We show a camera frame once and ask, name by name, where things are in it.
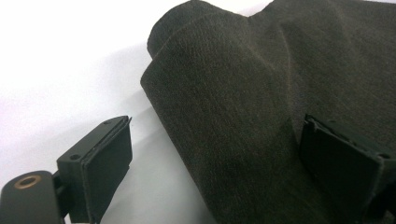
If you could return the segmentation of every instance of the white background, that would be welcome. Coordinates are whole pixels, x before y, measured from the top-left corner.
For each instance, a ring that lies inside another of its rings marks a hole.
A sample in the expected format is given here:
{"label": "white background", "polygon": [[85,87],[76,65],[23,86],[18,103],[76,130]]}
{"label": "white background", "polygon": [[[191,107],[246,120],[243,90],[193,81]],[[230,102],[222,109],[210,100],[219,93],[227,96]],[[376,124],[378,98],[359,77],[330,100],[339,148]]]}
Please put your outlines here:
{"label": "white background", "polygon": [[[0,1],[0,188],[54,173],[91,129],[128,115],[134,159],[102,223],[214,222],[140,86],[152,26],[183,2]],[[208,2],[248,16],[271,1]]]}

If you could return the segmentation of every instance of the metal grommet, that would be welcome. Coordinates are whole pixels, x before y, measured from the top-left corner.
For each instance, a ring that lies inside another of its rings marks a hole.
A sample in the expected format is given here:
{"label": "metal grommet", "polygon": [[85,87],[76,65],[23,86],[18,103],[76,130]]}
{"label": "metal grommet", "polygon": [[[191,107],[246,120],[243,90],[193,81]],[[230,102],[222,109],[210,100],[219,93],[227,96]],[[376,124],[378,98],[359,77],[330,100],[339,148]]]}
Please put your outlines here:
{"label": "metal grommet", "polygon": [[15,183],[14,188],[16,189],[28,189],[38,183],[41,180],[40,175],[28,175]]}

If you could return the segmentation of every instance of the black plastic part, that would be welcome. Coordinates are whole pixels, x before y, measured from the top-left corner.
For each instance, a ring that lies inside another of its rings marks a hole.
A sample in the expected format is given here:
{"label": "black plastic part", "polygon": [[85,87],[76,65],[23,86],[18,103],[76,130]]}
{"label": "black plastic part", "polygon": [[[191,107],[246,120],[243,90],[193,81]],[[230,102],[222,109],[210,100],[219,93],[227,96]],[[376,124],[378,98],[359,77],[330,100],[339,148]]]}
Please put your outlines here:
{"label": "black plastic part", "polygon": [[71,194],[70,188],[62,183],[58,171],[53,174],[52,179],[56,196],[58,198],[59,212],[61,217],[66,217],[71,208],[74,206],[73,195]]}
{"label": "black plastic part", "polygon": [[100,223],[132,160],[129,122],[123,116],[101,123],[57,160],[73,195],[72,222]]}
{"label": "black plastic part", "polygon": [[52,174],[36,171],[9,181],[2,190],[1,224],[62,224]]}
{"label": "black plastic part", "polygon": [[391,204],[396,155],[334,121],[306,115],[300,157],[346,223],[381,219]]}

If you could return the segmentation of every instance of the felt fabric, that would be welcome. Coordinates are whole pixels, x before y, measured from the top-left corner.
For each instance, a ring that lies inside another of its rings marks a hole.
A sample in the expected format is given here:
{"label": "felt fabric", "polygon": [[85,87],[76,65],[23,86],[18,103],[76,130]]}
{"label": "felt fabric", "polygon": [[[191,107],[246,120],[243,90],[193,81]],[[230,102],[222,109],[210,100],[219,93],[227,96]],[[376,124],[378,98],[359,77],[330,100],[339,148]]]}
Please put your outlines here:
{"label": "felt fabric", "polygon": [[396,6],[190,1],[153,27],[141,84],[218,223],[344,223],[298,158],[304,114],[396,151]]}

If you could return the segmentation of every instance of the screw hole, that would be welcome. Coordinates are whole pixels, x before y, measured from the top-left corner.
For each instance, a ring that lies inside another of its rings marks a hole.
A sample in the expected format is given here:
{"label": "screw hole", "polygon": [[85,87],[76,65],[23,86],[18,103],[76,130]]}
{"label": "screw hole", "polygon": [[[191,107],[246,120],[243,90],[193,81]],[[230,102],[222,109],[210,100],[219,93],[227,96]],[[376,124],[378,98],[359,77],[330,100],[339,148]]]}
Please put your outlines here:
{"label": "screw hole", "polygon": [[80,158],[80,156],[76,154],[76,155],[71,156],[70,160],[75,161],[75,160],[78,160],[79,158]]}
{"label": "screw hole", "polygon": [[16,189],[27,189],[38,183],[40,180],[41,176],[39,175],[29,175],[20,179],[17,183],[15,183],[14,187]]}
{"label": "screw hole", "polygon": [[382,159],[390,159],[390,155],[386,154],[386,153],[381,153],[378,154],[378,157],[382,158]]}

